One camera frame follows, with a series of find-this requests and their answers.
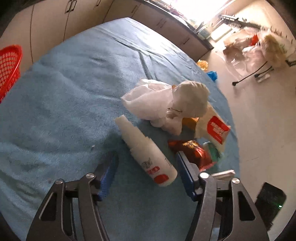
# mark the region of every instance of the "bottle cap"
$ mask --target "bottle cap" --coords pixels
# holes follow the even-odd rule
[[[122,139],[130,149],[136,147],[139,144],[145,143],[146,137],[144,134],[139,130],[139,128],[133,126],[133,124],[125,117],[125,115],[116,118],[115,123],[119,127]]]

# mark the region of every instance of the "blue gripper pad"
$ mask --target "blue gripper pad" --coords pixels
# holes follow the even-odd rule
[[[197,201],[197,194],[195,192],[196,183],[198,182],[199,169],[194,163],[190,163],[183,151],[176,154],[178,172],[181,176],[183,186],[187,195],[192,201]]]
[[[100,199],[102,200],[109,193],[110,186],[113,182],[117,167],[118,167],[118,155],[115,152],[110,152],[106,155],[108,158],[106,162],[108,162],[108,167],[101,177],[100,181],[100,191],[98,193]]]

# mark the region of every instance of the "window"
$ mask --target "window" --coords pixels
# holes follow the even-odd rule
[[[235,0],[160,0],[171,5],[186,19],[193,20],[197,25],[210,21],[227,3]]]

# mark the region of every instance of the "red plastic basket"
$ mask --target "red plastic basket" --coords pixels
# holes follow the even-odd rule
[[[0,50],[0,103],[20,77],[22,48],[11,45]]]

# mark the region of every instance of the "plastic bag pile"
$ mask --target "plastic bag pile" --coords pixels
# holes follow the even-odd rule
[[[154,127],[179,135],[183,118],[202,117],[207,112],[208,88],[186,80],[174,89],[156,80],[140,80],[122,99],[136,117],[150,121]]]
[[[243,28],[224,41],[225,61],[241,75],[256,71],[268,61],[274,68],[285,66],[285,60],[295,52],[295,46],[270,29]]]

